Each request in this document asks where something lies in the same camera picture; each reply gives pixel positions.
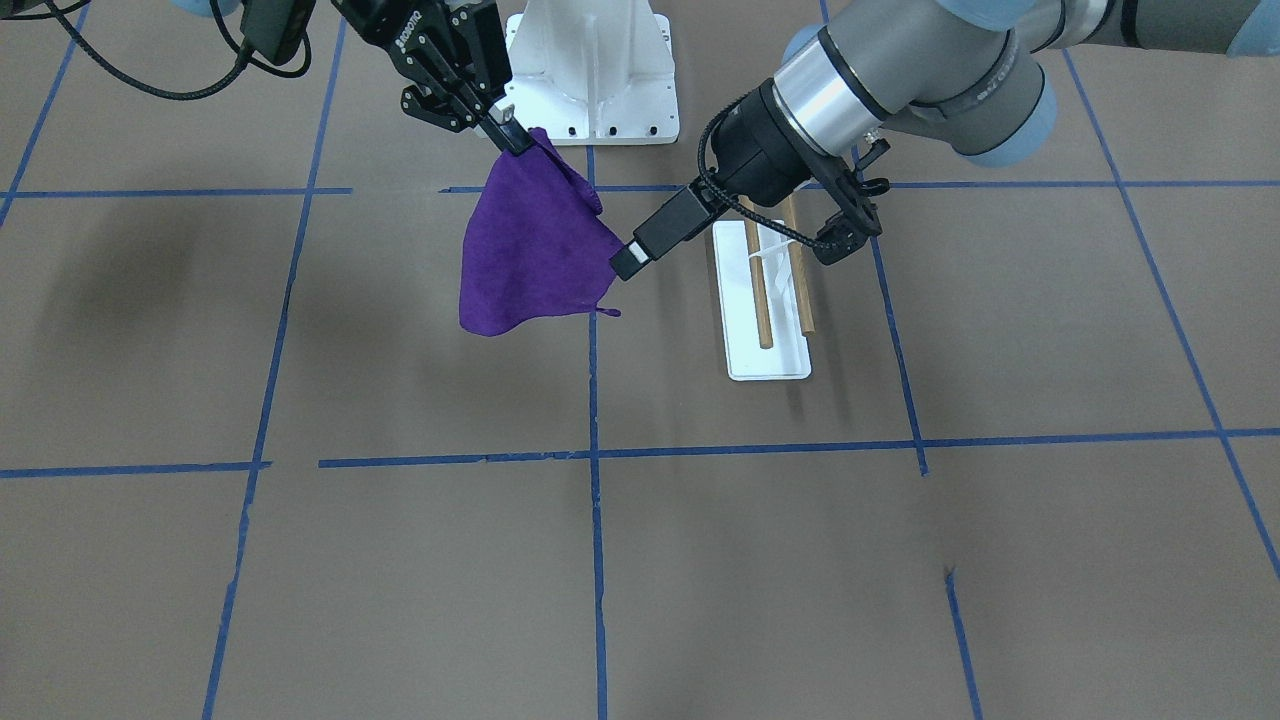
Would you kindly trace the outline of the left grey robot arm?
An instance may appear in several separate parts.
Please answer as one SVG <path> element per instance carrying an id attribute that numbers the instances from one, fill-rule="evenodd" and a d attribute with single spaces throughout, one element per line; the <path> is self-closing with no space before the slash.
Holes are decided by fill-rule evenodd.
<path id="1" fill-rule="evenodd" d="M 934 138 L 980 167 L 1007 167 L 1050 136 L 1057 99 L 1036 59 L 1100 44 L 1277 54 L 1275 1 L 852 1 L 799 35 L 778 70 L 721 110 L 698 143 L 698 177 L 611 259 L 626 281 L 728 211 L 762 222 L 808 182 L 837 211 L 814 234 L 785 231 L 835 264 L 882 232 L 861 173 L 888 145 L 849 156 L 872 131 Z"/>

